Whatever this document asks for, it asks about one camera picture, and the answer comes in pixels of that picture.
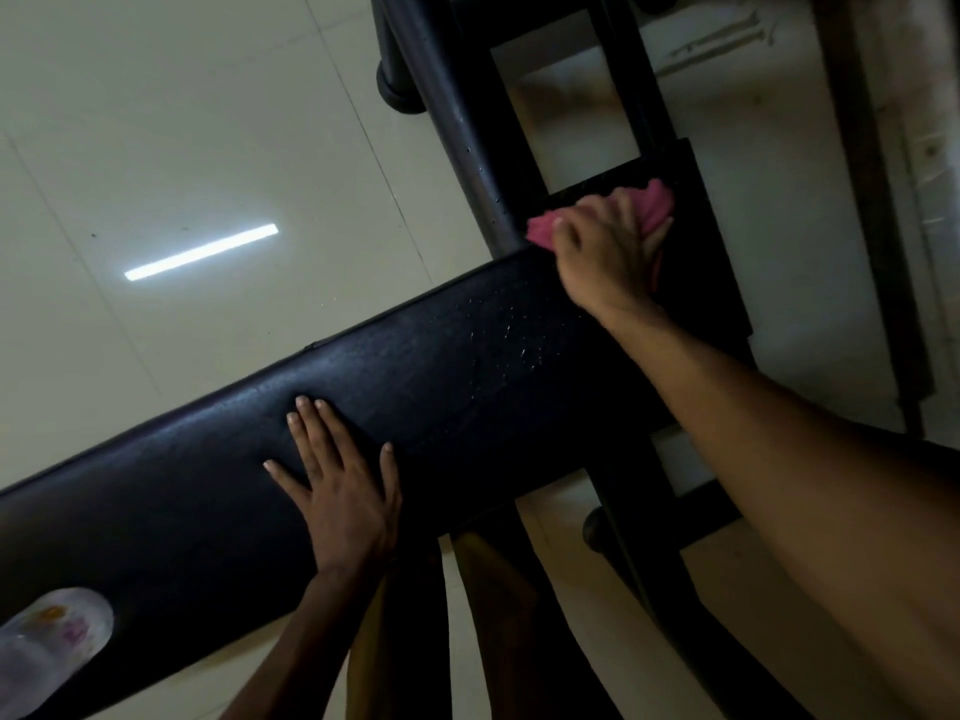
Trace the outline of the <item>person's right forearm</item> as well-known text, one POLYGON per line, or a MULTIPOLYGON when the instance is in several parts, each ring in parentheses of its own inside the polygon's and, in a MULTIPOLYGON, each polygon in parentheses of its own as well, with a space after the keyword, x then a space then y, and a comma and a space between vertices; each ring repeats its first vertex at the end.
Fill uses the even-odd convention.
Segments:
POLYGON ((930 720, 960 720, 960 490, 657 308, 595 318, 791 578, 930 720))

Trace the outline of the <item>person's left hand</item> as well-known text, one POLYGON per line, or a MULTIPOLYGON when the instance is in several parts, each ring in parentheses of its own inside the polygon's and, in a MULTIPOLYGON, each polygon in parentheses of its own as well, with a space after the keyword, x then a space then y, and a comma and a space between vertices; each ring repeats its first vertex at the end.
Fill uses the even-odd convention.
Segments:
MULTIPOLYGON (((323 418, 342 459, 337 475, 305 474, 305 485, 313 493, 311 504, 294 504, 306 523, 317 573, 382 569, 397 545, 402 510, 390 513, 379 466, 370 467, 336 410, 323 399, 309 399, 322 403, 323 418)), ((296 410, 286 421, 296 446, 296 410)))

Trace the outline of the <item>dark wooden post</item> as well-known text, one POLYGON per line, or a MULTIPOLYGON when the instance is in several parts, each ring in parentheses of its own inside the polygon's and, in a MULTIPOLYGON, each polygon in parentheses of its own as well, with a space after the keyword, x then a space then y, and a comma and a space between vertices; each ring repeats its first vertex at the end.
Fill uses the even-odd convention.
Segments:
POLYGON ((922 440, 934 375, 849 0, 809 0, 905 433, 922 440))

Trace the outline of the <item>person's right leg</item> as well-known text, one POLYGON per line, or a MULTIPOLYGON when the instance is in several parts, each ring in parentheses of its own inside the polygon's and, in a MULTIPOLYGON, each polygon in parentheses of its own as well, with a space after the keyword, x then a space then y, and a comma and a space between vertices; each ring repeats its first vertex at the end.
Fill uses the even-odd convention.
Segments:
POLYGON ((451 534, 491 720, 623 720, 565 617, 517 506, 451 534))

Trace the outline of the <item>clear plastic spray bottle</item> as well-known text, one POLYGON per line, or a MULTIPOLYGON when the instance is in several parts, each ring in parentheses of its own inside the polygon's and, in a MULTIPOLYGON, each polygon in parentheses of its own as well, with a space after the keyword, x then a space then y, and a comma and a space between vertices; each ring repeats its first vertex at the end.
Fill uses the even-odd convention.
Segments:
POLYGON ((35 712, 110 641, 114 609, 84 587, 41 595, 0 627, 0 720, 35 712))

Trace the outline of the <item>person's left forearm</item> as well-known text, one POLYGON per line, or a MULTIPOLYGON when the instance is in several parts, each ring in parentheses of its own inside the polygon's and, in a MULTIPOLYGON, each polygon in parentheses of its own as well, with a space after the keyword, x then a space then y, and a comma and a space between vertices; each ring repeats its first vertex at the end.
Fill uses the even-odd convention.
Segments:
POLYGON ((219 720, 323 720, 383 569, 319 570, 219 720))

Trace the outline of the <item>black metal bench frame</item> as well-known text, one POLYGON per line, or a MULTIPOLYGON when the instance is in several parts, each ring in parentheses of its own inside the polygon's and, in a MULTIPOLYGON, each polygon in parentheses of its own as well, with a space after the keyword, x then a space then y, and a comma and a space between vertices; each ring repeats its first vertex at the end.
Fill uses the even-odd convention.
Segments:
MULTIPOLYGON (((753 327, 690 140, 666 108, 628 0, 371 0, 381 62, 377 85, 393 109, 429 113, 491 255, 521 247, 521 226, 589 192, 661 179, 678 195, 657 295, 669 314, 750 368, 753 327), (491 49, 585 10, 604 52, 638 155, 549 194, 491 49)), ((587 472, 600 499, 584 521, 602 555, 726 720, 810 720, 810 714, 700 599, 681 550, 738 519, 716 481, 677 497, 643 431, 638 478, 628 428, 603 426, 587 472)))

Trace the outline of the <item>black padded bench seat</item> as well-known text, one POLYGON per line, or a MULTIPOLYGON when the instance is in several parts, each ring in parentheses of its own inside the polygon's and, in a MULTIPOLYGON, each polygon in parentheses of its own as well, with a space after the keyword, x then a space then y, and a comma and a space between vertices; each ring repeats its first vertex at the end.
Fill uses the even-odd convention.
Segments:
POLYGON ((398 451, 403 539, 437 538, 672 422, 529 248, 315 342, 0 492, 0 623, 62 588, 116 617, 34 720, 83 720, 289 614, 306 527, 262 464, 292 465, 297 396, 367 459, 398 451))

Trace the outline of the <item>person's right hand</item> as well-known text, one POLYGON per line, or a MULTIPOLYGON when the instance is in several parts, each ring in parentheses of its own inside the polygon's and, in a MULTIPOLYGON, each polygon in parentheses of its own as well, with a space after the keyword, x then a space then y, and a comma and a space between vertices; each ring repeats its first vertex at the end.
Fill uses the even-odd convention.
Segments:
POLYGON ((580 211, 566 217, 579 235, 580 253, 568 263, 559 263, 556 257, 556 264, 571 301, 608 329, 627 319, 653 317, 657 306, 652 296, 632 289, 630 270, 612 247, 606 225, 598 226, 580 211))

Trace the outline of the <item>person's left leg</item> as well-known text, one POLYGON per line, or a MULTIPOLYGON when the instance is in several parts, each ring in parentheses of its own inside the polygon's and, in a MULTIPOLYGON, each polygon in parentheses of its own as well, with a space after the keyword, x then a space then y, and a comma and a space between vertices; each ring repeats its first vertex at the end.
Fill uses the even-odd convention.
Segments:
POLYGON ((452 720, 438 540, 400 549, 388 563, 348 655, 345 720, 452 720))

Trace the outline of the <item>person's leg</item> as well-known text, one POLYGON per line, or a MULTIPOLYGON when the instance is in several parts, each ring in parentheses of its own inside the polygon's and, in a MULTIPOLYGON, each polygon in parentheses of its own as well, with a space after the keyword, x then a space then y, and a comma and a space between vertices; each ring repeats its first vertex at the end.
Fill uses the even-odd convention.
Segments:
POLYGON ((565 617, 517 506, 451 534, 491 720, 623 720, 565 617))
POLYGON ((348 655, 345 720, 452 720, 438 540, 400 549, 388 563, 348 655))

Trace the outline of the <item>pink cleaning cloth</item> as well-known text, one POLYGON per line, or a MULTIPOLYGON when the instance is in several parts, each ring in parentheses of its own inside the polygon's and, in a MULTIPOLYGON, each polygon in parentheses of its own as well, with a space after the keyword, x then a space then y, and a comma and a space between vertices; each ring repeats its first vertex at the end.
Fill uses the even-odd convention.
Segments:
POLYGON ((527 220, 525 240, 555 252, 555 223, 580 211, 598 227, 606 226, 611 246, 630 271, 631 289, 652 297, 657 289, 663 244, 673 223, 675 197, 662 180, 642 188, 619 187, 606 196, 589 193, 568 206, 545 210, 527 220))

